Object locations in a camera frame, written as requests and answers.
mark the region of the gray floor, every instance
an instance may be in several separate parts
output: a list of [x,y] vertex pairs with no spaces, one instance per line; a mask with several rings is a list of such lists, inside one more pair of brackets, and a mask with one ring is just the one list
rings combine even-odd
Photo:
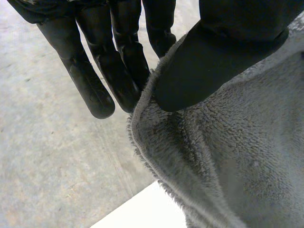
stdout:
[[[199,10],[177,2],[180,38]],[[143,13],[140,41],[155,67],[144,25]],[[0,1],[0,228],[88,228],[151,184],[126,118],[117,105],[95,119],[37,27]]]

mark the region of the gray towel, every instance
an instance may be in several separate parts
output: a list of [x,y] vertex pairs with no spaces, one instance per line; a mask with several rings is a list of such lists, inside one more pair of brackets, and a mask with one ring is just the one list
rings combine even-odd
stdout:
[[203,102],[167,113],[160,60],[129,119],[137,154],[189,228],[304,228],[304,14],[274,54]]

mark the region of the white surface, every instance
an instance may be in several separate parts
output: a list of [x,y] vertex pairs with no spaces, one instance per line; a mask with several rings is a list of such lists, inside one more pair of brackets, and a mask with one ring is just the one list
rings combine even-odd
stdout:
[[181,209],[155,182],[91,228],[186,228]]

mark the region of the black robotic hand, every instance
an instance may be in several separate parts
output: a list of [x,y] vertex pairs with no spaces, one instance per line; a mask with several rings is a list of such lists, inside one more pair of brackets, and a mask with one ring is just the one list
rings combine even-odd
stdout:
[[304,0],[200,0],[190,30],[156,85],[167,112],[195,105],[280,48]]
[[[94,60],[121,108],[131,112],[149,76],[138,41],[141,0],[8,0],[57,51],[93,116],[115,110],[81,44],[83,31]],[[149,41],[158,57],[176,42],[171,33],[175,0],[143,0]],[[113,43],[113,35],[118,51]]]

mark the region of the fleece fabric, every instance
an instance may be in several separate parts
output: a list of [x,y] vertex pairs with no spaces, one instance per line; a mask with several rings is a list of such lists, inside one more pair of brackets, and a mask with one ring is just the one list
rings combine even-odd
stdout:
[[274,54],[178,112],[153,91],[184,38],[150,76],[130,137],[188,228],[304,228],[303,13],[289,30]]

